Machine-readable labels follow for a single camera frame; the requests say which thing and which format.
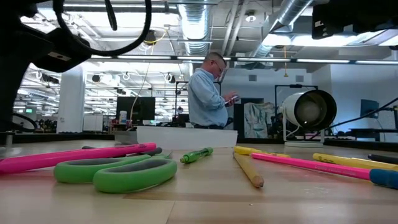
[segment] smartphone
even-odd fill
[[[232,97],[230,100],[228,100],[227,102],[225,102],[225,104],[227,105],[228,103],[230,103],[231,101],[235,101],[236,99],[238,99],[238,96],[234,96]]]

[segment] man's hand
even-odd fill
[[[226,106],[232,106],[232,105],[234,105],[235,101],[232,100],[232,97],[234,97],[234,96],[237,96],[236,91],[231,91],[231,92],[229,92],[228,94],[226,94],[226,95],[223,96],[225,102],[228,102],[228,103],[226,104]]]

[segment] white box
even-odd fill
[[[138,143],[154,142],[164,150],[192,150],[204,147],[233,147],[237,131],[138,126]]]

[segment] man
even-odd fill
[[[228,120],[226,106],[234,103],[236,92],[220,96],[213,81],[226,71],[226,62],[218,53],[206,56],[188,83],[189,117],[194,128],[223,129]]]

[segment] pink pole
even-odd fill
[[[306,161],[303,159],[293,159],[293,158],[286,158],[286,157],[279,157],[279,156],[268,156],[268,155],[259,154],[259,153],[252,153],[251,157],[255,158],[255,159],[264,160],[264,161],[278,162],[278,163],[297,166],[297,167],[303,167],[303,168],[319,170],[319,171],[323,171],[323,172],[329,172],[332,174],[339,174],[339,175],[345,175],[348,177],[355,177],[355,178],[359,178],[359,179],[370,180],[370,177],[369,177],[370,170],[368,170],[368,169],[327,164],[327,163],[316,162],[316,161]]]
[[[0,174],[10,174],[25,170],[52,167],[60,162],[65,161],[108,158],[123,156],[136,152],[152,151],[155,149],[155,143],[144,143],[130,146],[78,149],[72,151],[50,152],[38,155],[12,157],[0,161]]]

